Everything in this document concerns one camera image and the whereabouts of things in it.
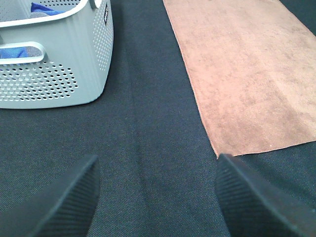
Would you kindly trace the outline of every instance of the basket rim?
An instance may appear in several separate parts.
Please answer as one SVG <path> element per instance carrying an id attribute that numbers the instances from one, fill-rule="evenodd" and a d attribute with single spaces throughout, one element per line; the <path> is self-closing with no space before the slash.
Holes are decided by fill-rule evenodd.
<path id="1" fill-rule="evenodd" d="M 14 20 L 14 21 L 3 21 L 0 22 L 0 28 L 4 27 L 10 27 L 10 26 L 21 26 L 21 25 L 29 25 L 34 23 L 40 23 L 40 22 L 47 22 L 47 21 L 55 21 L 59 19 L 63 19 L 69 16 L 72 16 L 76 14 L 77 12 L 81 11 L 89 0 L 81 0 L 77 6 L 72 8 L 69 11 L 66 11 L 64 13 L 60 13 L 53 16 L 46 16 L 46 17 L 38 17 L 38 18 L 30 18 L 30 19 L 23 19 L 23 20 Z"/>

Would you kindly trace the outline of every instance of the laundry basket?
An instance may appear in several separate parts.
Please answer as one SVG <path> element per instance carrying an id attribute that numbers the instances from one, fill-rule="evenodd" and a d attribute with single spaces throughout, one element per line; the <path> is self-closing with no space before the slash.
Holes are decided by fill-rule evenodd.
<path id="1" fill-rule="evenodd" d="M 64 13 L 30 18 L 36 2 Z M 0 0 L 0 48 L 37 51 L 0 59 L 0 108 L 38 109 L 97 99 L 113 48 L 110 0 Z"/>

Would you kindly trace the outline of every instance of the blue cloth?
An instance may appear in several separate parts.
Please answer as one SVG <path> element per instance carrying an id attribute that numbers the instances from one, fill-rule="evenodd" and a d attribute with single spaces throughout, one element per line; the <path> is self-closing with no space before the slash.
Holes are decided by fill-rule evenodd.
<path id="1" fill-rule="evenodd" d="M 25 47 L 0 48 L 0 58 L 27 58 L 28 53 Z"/>
<path id="2" fill-rule="evenodd" d="M 53 15 L 57 15 L 57 14 L 60 14 L 60 13 L 64 13 L 64 11 L 55 11 L 49 7 L 46 7 L 46 6 L 43 6 L 41 4 L 38 4 L 38 3 L 32 3 L 32 6 L 31 6 L 31 12 L 43 12 L 43 13 L 46 13 L 47 15 L 49 16 L 53 16 Z"/>

